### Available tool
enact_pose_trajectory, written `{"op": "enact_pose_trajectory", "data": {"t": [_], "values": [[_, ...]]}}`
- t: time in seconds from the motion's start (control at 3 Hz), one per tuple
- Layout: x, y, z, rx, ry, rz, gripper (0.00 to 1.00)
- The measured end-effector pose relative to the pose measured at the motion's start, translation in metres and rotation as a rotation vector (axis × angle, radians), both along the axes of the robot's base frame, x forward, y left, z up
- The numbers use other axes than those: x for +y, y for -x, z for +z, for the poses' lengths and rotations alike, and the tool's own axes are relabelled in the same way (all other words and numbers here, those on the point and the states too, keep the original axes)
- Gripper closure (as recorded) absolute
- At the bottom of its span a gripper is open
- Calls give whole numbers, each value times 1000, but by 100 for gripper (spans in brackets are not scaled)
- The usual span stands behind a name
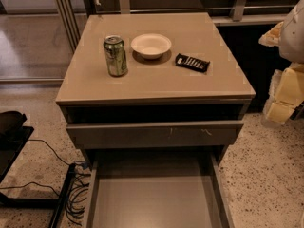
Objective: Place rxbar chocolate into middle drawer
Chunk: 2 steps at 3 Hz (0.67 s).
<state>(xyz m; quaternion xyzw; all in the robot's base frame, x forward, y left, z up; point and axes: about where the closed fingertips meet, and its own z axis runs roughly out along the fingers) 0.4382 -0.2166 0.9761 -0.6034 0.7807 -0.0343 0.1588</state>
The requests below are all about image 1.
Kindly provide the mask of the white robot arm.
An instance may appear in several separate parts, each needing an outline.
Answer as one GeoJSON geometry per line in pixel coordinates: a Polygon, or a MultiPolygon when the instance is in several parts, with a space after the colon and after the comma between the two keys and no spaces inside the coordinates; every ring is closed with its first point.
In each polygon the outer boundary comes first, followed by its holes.
{"type": "Polygon", "coordinates": [[[285,124],[304,102],[304,0],[258,42],[266,47],[278,47],[280,57],[291,63],[283,71],[275,71],[269,99],[263,108],[266,122],[285,124]]]}

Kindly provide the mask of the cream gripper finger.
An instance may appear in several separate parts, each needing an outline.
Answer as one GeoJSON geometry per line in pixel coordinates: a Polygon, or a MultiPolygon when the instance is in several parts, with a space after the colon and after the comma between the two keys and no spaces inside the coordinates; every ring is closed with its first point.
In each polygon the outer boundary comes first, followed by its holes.
{"type": "Polygon", "coordinates": [[[280,22],[263,34],[258,42],[265,47],[277,47],[279,45],[280,32],[283,23],[280,22]]]}
{"type": "Polygon", "coordinates": [[[288,104],[277,104],[272,101],[265,104],[265,118],[278,124],[285,124],[294,112],[295,109],[288,104]]]}

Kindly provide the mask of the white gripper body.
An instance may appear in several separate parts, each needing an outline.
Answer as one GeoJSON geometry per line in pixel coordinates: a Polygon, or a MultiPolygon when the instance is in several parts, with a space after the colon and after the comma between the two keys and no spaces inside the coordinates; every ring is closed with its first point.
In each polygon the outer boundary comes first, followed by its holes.
{"type": "Polygon", "coordinates": [[[304,101],[304,65],[291,63],[283,71],[276,69],[271,79],[267,101],[291,105],[294,110],[300,106],[304,101]]]}

